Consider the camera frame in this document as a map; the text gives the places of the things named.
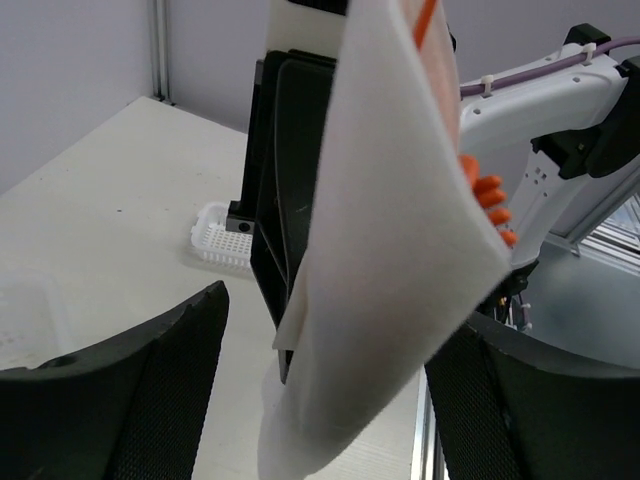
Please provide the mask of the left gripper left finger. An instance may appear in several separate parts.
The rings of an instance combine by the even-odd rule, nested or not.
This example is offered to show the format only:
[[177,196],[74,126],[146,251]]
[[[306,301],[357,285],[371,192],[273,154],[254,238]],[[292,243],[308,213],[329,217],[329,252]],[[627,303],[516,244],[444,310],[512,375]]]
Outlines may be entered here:
[[229,304],[218,281],[102,342],[2,371],[2,478],[191,478]]

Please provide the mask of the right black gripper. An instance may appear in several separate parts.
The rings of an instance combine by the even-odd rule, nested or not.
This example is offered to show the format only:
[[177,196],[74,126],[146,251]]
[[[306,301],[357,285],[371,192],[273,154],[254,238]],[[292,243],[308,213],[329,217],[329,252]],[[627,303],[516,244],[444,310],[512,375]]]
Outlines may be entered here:
[[276,325],[307,248],[334,71],[333,62],[300,59],[295,49],[255,65],[241,193],[226,228],[254,229],[251,264]]

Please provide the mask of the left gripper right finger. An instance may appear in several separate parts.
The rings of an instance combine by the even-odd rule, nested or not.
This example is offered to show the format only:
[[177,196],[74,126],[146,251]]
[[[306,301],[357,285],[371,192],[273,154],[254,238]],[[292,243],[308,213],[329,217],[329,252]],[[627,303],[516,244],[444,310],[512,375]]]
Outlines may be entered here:
[[638,370],[480,314],[425,370],[450,478],[638,478]]

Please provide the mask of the white paper napkin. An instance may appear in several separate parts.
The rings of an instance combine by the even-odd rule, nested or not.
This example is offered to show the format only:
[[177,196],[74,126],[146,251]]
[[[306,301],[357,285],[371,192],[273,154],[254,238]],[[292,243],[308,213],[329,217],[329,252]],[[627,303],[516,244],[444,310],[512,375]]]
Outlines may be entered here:
[[335,460],[505,277],[510,252],[459,164],[460,91],[443,5],[347,13],[310,233],[274,340],[293,354],[266,400],[262,479]]

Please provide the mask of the orange plastic fork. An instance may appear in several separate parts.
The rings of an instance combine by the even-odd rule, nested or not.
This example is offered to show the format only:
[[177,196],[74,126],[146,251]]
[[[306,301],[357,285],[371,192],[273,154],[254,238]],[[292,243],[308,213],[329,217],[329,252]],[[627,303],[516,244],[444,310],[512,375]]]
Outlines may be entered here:
[[511,221],[511,211],[506,207],[507,194],[502,189],[502,178],[497,175],[481,176],[479,163],[475,157],[460,155],[460,167],[477,204],[481,207],[492,228],[508,248],[513,248],[517,235],[506,228]]

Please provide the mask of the orange plastic knife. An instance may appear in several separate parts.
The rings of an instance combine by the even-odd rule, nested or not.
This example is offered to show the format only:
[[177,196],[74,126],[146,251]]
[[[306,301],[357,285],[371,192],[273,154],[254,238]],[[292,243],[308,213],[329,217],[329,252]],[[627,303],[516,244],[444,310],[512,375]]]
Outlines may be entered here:
[[422,48],[429,29],[429,25],[431,23],[431,19],[433,18],[437,6],[437,0],[423,0],[421,3],[412,30],[413,40],[418,50]]

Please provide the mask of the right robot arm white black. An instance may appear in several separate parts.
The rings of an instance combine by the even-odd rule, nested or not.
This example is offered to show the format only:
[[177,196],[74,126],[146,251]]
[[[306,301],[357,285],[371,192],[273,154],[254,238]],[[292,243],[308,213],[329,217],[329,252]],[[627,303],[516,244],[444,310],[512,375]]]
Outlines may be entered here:
[[[253,228],[251,265],[276,327],[280,373],[316,357],[414,363],[537,260],[583,183],[634,160],[639,62],[574,27],[557,56],[462,89],[463,148],[529,139],[513,199],[520,241],[506,260],[455,165],[434,90],[401,40],[346,61],[300,50],[258,64],[241,197],[229,226]],[[402,67],[410,68],[407,74]]]

